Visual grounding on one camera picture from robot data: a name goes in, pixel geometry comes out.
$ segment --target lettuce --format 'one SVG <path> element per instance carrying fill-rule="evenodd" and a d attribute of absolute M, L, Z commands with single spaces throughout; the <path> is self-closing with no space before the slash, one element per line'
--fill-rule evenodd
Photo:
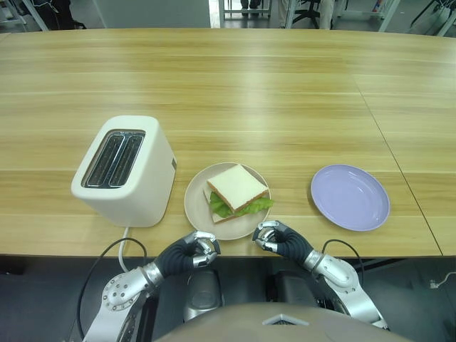
<path fill-rule="evenodd" d="M 261 197 L 254 200 L 252 203 L 234 213 L 234 216 L 242 216 L 245 214 L 255 214 L 263 209 L 272 207 L 274 201 L 269 198 Z M 210 207 L 212 212 L 220 217 L 227 218 L 233 215 L 233 211 L 223 202 L 223 200 L 215 192 L 211 193 Z"/>

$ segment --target white bread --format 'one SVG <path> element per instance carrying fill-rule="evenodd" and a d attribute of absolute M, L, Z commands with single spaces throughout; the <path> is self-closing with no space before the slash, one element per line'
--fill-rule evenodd
<path fill-rule="evenodd" d="M 204 192 L 204 197 L 206 197 L 207 204 L 210 204 L 212 189 L 209 187 L 208 184 L 206 184 L 206 186 L 203 188 L 202 191 Z M 238 216 L 234 216 L 234 215 L 231 215 L 228 217 L 221 217 L 218 214 L 212 212 L 212 210 L 210 210 L 210 212 L 212 215 L 212 221 L 214 221 L 214 223 L 222 223 L 222 222 L 228 221 L 229 219 L 235 219 L 236 217 L 238 217 Z"/>
<path fill-rule="evenodd" d="M 209 178 L 207 184 L 233 212 L 242 209 L 268 192 L 268 187 L 239 164 Z"/>

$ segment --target toaster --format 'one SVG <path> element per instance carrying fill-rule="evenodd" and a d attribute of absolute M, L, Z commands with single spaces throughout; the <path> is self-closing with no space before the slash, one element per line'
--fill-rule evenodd
<path fill-rule="evenodd" d="M 176 167 L 157 119 L 116 116 L 90 145 L 71 192 L 113 224 L 150 227 L 165 214 Z"/>

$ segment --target empty plate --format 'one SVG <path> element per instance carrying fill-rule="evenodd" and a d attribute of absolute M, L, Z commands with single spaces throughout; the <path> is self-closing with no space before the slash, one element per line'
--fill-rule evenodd
<path fill-rule="evenodd" d="M 354 166 L 324 167 L 313 176 L 311 194 L 327 219 L 349 230 L 379 228 L 390 214 L 390 200 L 382 184 Z"/>
<path fill-rule="evenodd" d="M 251 234 L 258 223 L 265 221 L 269 214 L 269 209 L 265 209 L 217 224 L 212 221 L 211 209 L 203 192 L 206 181 L 235 165 L 235 162 L 223 162 L 205 168 L 193 177 L 185 191 L 185 214 L 192 226 L 196 230 L 213 233 L 218 240 L 234 240 Z M 246 165 L 242 166 L 268 187 L 266 180 L 257 171 Z M 266 197 L 271 198 L 270 190 Z"/>

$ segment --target beige plate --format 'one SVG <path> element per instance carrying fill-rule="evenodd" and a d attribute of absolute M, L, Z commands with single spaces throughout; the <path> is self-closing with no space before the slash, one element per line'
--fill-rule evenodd
<path fill-rule="evenodd" d="M 257 228 L 258 223 L 265 221 L 269 214 L 269 209 L 265 209 L 256 214 L 247 214 L 222 223 L 215 224 L 212 221 L 211 210 L 204 197 L 203 187 L 210 177 L 235 165 L 237 165 L 235 162 L 222 162 L 206 167 L 193 177 L 185 191 L 185 214 L 192 226 L 196 230 L 213 233 L 218 240 L 234 240 L 251 234 Z M 246 165 L 242 166 L 268 187 L 266 180 L 257 171 Z M 266 197 L 271 198 L 271 190 Z"/>

